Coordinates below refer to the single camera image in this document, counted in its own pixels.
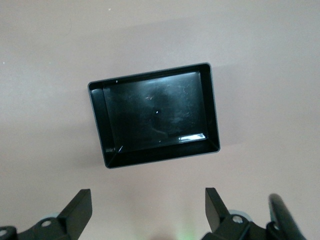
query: white surface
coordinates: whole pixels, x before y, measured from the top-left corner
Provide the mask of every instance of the white surface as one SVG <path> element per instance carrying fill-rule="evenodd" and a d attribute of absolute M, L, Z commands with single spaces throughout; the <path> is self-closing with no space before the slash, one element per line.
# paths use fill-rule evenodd
<path fill-rule="evenodd" d="M 90 188 L 81 240 L 198 240 L 205 187 L 264 227 L 282 196 L 320 237 L 318 1 L 0 2 L 0 226 Z M 219 153 L 107 169 L 87 84 L 209 62 Z"/>

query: black container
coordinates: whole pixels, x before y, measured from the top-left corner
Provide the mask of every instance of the black container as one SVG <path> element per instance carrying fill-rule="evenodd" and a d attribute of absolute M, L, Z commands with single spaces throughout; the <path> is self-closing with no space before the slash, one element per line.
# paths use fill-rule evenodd
<path fill-rule="evenodd" d="M 88 90 L 107 168 L 220 149 L 207 63 L 94 81 Z"/>

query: beige tabletop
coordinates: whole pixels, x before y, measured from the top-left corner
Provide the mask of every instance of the beige tabletop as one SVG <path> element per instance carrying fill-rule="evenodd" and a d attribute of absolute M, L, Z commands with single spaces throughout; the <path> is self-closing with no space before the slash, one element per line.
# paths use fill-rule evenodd
<path fill-rule="evenodd" d="M 319 1 L 0 1 L 0 226 L 90 188 L 80 240 L 199 240 L 205 188 L 270 221 L 282 196 L 320 237 Z M 91 81 L 208 62 L 221 150 L 104 165 Z"/>

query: table surface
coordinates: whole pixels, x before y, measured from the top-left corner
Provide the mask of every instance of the table surface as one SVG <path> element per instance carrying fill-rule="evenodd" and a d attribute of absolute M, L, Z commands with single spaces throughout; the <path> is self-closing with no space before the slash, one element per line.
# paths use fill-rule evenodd
<path fill-rule="evenodd" d="M 0 2 L 0 226 L 90 188 L 80 240 L 198 240 L 205 188 L 264 227 L 282 196 L 320 236 L 318 1 Z M 87 84 L 208 62 L 221 150 L 104 166 Z"/>

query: rectangular tray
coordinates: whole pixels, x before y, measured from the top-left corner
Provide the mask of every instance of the rectangular tray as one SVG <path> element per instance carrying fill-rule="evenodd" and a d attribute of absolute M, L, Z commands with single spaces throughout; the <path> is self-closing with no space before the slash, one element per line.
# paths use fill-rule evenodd
<path fill-rule="evenodd" d="M 208 63 L 94 81 L 88 91 L 107 168 L 220 149 Z"/>

